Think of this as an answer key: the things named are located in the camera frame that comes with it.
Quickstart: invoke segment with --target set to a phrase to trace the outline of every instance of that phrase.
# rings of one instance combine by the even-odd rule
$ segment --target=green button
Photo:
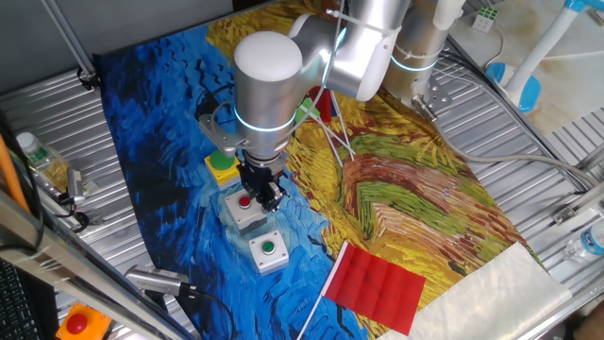
[[[266,241],[264,242],[264,244],[262,245],[262,251],[265,254],[270,254],[273,251],[275,251],[275,245],[271,242],[271,241]]]
[[[210,155],[210,165],[216,170],[227,170],[234,163],[234,157],[227,157],[220,150],[214,150]]]

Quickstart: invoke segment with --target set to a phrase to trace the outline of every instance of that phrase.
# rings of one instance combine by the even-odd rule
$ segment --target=emergency stop button
[[[88,319],[82,314],[73,314],[67,320],[67,331],[71,334],[80,334],[88,326]]]

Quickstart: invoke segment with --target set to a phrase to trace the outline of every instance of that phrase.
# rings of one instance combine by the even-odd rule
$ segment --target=orange box
[[[57,338],[62,340],[101,340],[111,318],[96,310],[74,303],[57,331]]]

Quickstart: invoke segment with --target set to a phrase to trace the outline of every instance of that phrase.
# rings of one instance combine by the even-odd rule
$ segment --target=orange object
[[[0,136],[0,166],[2,167],[2,172],[4,172],[4,177],[7,179],[8,190],[10,191],[12,199],[14,199],[26,212],[31,213],[29,207],[27,207],[27,202],[25,201],[25,196],[23,195],[23,190],[21,189],[21,184],[19,183],[19,178],[15,171],[15,166],[12,164],[12,159],[10,158],[7,145],[4,143],[4,138],[2,138],[2,136]]]
[[[74,303],[57,331],[57,338],[62,340],[101,340],[111,318],[96,310]]]

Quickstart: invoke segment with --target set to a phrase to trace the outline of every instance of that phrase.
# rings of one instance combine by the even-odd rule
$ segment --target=silver cylinder
[[[287,132],[304,95],[297,86],[301,66],[298,46],[275,32],[252,34],[237,46],[237,132],[246,139],[245,145],[252,147],[246,152],[254,158],[272,159],[287,145]]]
[[[411,100],[428,90],[434,63],[448,34],[448,30],[441,30],[433,23],[437,3],[437,0],[415,1],[398,34],[384,78],[386,90],[410,108]]]

